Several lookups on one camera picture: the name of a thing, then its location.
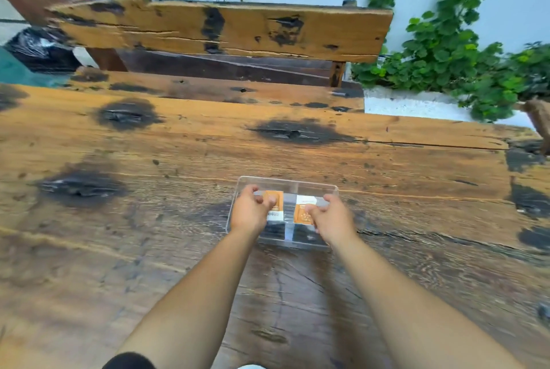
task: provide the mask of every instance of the black sleeve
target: black sleeve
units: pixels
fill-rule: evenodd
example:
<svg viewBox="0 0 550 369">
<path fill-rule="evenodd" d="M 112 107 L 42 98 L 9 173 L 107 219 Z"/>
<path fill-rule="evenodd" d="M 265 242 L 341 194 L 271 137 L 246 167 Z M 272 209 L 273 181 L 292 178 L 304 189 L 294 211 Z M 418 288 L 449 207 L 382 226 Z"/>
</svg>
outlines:
<svg viewBox="0 0 550 369">
<path fill-rule="evenodd" d="M 141 354 L 126 352 L 109 360 L 103 369 L 155 369 L 155 366 Z"/>
</svg>

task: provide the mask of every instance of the hand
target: hand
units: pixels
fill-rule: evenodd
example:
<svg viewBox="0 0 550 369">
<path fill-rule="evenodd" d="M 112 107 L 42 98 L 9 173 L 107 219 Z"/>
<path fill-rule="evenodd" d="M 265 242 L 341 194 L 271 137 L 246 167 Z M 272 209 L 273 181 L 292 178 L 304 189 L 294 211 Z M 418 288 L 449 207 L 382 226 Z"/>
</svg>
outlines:
<svg viewBox="0 0 550 369">
<path fill-rule="evenodd" d="M 353 214 L 340 197 L 325 194 L 323 198 L 330 203 L 328 206 L 318 207 L 308 204 L 305 208 L 323 240 L 328 245 L 336 247 L 344 240 L 358 237 L 353 223 Z"/>
<path fill-rule="evenodd" d="M 246 232 L 260 235 L 267 223 L 267 213 L 273 208 L 277 200 L 271 196 L 265 198 L 254 195 L 258 191 L 257 185 L 246 185 L 233 204 L 231 213 L 231 231 Z"/>
</svg>

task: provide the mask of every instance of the wooden table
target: wooden table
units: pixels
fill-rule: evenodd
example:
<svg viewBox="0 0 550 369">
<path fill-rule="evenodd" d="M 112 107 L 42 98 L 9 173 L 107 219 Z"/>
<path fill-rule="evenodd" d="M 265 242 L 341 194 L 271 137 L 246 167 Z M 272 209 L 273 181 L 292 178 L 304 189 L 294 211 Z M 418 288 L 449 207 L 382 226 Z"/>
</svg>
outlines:
<svg viewBox="0 0 550 369">
<path fill-rule="evenodd" d="M 0 86 L 3 369 L 105 363 L 223 237 L 240 175 L 338 185 L 377 251 L 528 367 L 549 367 L 537 304 L 550 292 L 550 179 L 525 150 L 533 132 L 338 112 L 327 90 L 312 91 L 328 99 L 315 109 L 272 103 L 273 90 L 238 104 L 99 80 Z M 247 362 L 394 367 L 337 258 L 265 245 L 214 367 Z"/>
</svg>

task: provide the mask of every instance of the orange package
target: orange package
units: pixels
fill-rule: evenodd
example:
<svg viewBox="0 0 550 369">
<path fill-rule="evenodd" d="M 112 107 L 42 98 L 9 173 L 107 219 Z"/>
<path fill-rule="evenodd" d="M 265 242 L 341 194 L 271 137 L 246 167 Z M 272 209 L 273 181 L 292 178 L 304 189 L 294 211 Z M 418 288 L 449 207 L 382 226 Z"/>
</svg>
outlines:
<svg viewBox="0 0 550 369">
<path fill-rule="evenodd" d="M 282 222 L 284 221 L 284 212 L 283 212 L 283 195 L 282 191 L 270 191 L 266 190 L 263 193 L 265 197 L 275 197 L 277 202 L 273 208 L 267 213 L 267 221 Z"/>
<path fill-rule="evenodd" d="M 296 208 L 294 209 L 294 223 L 313 224 L 313 219 L 306 213 L 305 207 L 308 204 L 317 204 L 317 199 L 310 195 L 297 195 Z"/>
</svg>

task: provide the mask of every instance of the forearm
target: forearm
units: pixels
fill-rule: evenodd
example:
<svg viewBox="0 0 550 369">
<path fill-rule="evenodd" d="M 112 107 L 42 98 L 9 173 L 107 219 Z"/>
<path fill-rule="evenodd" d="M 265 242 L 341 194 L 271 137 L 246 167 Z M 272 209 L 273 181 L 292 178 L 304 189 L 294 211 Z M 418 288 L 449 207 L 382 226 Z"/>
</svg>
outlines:
<svg viewBox="0 0 550 369">
<path fill-rule="evenodd" d="M 335 250 L 400 368 L 522 367 L 478 326 L 401 274 L 359 237 Z"/>
<path fill-rule="evenodd" d="M 231 232 L 163 297 L 119 352 L 138 352 L 157 369 L 210 368 L 255 237 Z"/>
</svg>

